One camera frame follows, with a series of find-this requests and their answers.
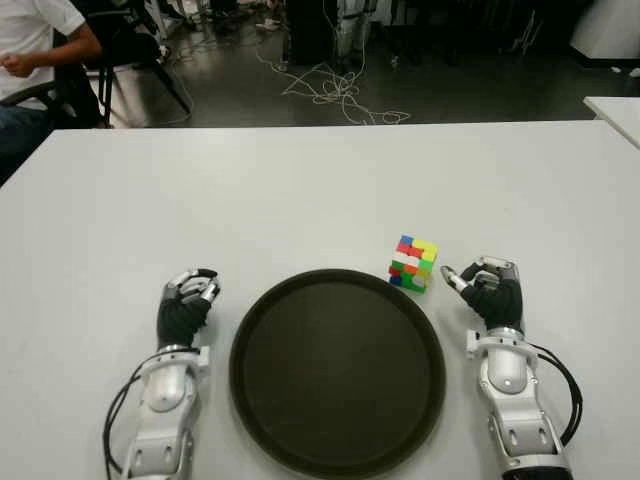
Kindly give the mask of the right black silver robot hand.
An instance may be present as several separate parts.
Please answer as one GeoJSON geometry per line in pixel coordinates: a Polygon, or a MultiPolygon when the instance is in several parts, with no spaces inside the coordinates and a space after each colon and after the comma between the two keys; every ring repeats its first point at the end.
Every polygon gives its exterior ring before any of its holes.
{"type": "Polygon", "coordinates": [[[484,321],[487,330],[508,328],[524,334],[523,296],[516,264],[480,256],[462,273],[440,267],[445,282],[484,321]]]}

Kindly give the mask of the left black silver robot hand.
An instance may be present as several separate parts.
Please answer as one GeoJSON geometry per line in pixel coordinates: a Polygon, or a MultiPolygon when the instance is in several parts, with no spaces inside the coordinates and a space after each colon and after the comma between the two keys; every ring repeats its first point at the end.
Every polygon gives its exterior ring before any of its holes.
{"type": "Polygon", "coordinates": [[[220,291],[218,273],[208,268],[191,269],[169,280],[157,313],[157,349],[191,347],[220,291]]]}

